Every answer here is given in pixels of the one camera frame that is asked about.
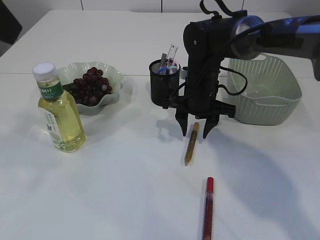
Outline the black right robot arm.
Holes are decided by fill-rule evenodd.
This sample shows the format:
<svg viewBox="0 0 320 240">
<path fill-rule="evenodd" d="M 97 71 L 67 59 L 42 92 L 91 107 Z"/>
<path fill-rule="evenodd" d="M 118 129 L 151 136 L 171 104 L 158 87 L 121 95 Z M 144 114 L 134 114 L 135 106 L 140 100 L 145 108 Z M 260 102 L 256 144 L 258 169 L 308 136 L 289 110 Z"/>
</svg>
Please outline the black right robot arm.
<svg viewBox="0 0 320 240">
<path fill-rule="evenodd" d="M 188 54 L 187 76 L 175 90 L 169 107 L 182 133 L 187 132 L 188 116 L 204 119 L 203 135 L 218 124 L 220 116 L 233 118 L 234 105 L 216 99 L 221 62 L 225 58 L 252 60 L 262 53 L 309 59 L 314 77 L 320 77 L 320 18 L 301 16 L 264 22 L 255 15 L 213 17 L 189 23 L 183 32 Z"/>
</svg>

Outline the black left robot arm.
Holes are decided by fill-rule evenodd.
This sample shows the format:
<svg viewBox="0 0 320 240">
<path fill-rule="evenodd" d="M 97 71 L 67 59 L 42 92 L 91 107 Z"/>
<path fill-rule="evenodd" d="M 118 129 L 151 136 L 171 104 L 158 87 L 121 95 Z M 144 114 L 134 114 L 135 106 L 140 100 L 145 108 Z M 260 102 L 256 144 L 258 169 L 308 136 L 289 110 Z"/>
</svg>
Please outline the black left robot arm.
<svg viewBox="0 0 320 240">
<path fill-rule="evenodd" d="M 0 40 L 13 45 L 20 35 L 23 27 L 4 2 L 0 1 Z"/>
</svg>

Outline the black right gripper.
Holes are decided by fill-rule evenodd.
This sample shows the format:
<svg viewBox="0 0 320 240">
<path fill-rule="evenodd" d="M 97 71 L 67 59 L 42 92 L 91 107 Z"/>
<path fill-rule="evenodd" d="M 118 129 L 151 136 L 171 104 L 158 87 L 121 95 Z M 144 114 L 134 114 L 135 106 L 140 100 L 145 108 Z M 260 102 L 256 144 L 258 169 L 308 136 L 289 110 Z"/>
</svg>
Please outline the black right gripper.
<svg viewBox="0 0 320 240">
<path fill-rule="evenodd" d="M 175 119 L 180 125 L 182 135 L 185 137 L 188 129 L 189 114 L 195 116 L 196 119 L 206 119 L 203 128 L 203 139 L 206 139 L 210 131 L 217 126 L 220 120 L 220 115 L 234 118 L 236 114 L 236 106 L 219 100 L 212 100 L 210 107 L 207 110 L 190 110 L 187 101 L 183 96 L 175 96 L 172 98 L 164 98 L 161 107 L 163 109 L 174 108 Z"/>
</svg>

